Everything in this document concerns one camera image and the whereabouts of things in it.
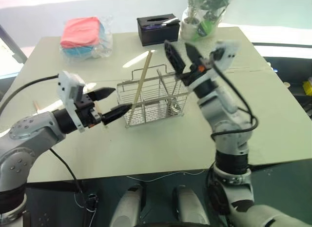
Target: folded towel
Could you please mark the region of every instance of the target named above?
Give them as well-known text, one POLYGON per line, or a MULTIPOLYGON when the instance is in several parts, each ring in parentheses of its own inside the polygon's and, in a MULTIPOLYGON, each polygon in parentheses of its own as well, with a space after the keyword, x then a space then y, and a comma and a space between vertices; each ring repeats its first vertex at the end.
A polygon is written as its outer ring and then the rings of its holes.
POLYGON ((63 48, 98 45, 99 33, 100 21, 97 17, 69 20, 65 25, 60 45, 63 48))

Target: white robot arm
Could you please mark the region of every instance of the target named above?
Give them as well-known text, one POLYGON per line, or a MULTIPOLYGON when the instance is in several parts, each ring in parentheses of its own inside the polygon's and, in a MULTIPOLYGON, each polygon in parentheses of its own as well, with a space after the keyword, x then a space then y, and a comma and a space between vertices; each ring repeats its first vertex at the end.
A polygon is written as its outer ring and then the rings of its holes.
POLYGON ((83 94, 83 80, 61 72, 58 93, 65 108, 26 117, 16 122, 0 138, 0 226, 23 226, 26 182, 36 159, 76 129, 108 124, 123 116, 131 104, 119 105, 110 112, 96 112, 94 101, 108 97, 115 89, 101 88, 83 94))
POLYGON ((198 106, 213 130, 211 137, 215 141, 216 155, 207 186, 215 211, 226 215, 229 223, 235 227, 309 226, 272 207, 254 204, 247 141, 257 127, 257 118, 233 86, 248 110, 238 108, 228 92, 215 82, 217 76, 228 81, 222 72, 229 68, 236 56, 238 42, 219 41, 209 59, 202 57, 194 46, 185 45, 192 61, 188 73, 183 73, 185 63, 167 41, 165 51, 176 77, 199 98, 198 106))

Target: black tissue box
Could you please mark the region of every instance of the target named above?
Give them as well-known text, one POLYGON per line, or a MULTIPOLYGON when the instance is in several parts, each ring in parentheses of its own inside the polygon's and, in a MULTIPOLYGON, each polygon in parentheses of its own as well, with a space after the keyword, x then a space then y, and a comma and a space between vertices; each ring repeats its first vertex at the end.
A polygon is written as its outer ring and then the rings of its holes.
POLYGON ((142 45, 163 43, 165 40, 176 41, 179 34, 180 20, 174 14, 137 18, 138 34, 142 45))

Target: white table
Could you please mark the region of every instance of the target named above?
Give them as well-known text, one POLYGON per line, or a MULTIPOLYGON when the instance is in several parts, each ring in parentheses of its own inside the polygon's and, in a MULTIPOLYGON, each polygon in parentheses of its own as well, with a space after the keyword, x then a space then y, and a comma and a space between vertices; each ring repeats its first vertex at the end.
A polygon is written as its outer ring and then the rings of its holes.
MULTIPOLYGON (((312 158, 312 123, 278 76, 238 28, 220 28, 212 40, 195 44, 207 56, 217 39, 241 41, 227 76, 260 121, 249 141, 249 162, 262 165, 312 158)), ((189 66, 183 43, 175 42, 175 46, 189 66)), ((42 38, 6 96, 29 81, 55 75, 61 70, 79 74, 87 83, 96 83, 95 88, 116 87, 117 83, 130 79, 133 69, 142 68, 144 60, 129 68, 122 66, 148 49, 156 50, 150 65, 166 63, 171 67, 163 44, 142 47, 137 33, 114 34, 111 57, 71 66, 60 56, 59 37, 42 38)), ((41 107, 56 101, 56 83, 57 80, 38 83, 19 93, 0 118, 0 132, 21 117, 35 113, 33 100, 41 107)), ((210 138, 210 126, 196 101, 194 93, 190 94, 183 117, 130 128, 125 128, 125 120, 120 118, 108 127, 99 124, 83 134, 76 131, 54 149, 78 179, 207 168, 214 161, 215 145, 210 138)), ((106 112, 116 104, 114 93, 100 101, 99 107, 106 112)), ((46 152, 35 162, 28 182, 70 179, 66 168, 53 154, 46 152)))

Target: metal wire rack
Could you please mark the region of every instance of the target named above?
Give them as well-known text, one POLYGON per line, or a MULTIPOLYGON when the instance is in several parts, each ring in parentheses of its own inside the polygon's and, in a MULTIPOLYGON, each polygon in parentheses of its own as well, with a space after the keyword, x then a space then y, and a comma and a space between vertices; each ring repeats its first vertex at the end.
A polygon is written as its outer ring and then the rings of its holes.
MULTIPOLYGON (((119 104, 134 102, 139 83, 139 79, 134 79, 134 74, 142 70, 133 70, 130 81, 125 81, 117 85, 117 100, 119 104)), ((124 115, 126 126, 145 124, 147 122, 183 115, 188 90, 182 81, 176 80, 174 73, 168 73, 165 64, 149 67, 149 76, 151 73, 154 73, 156 76, 144 80, 140 97, 136 103, 130 123, 131 111, 124 115)))

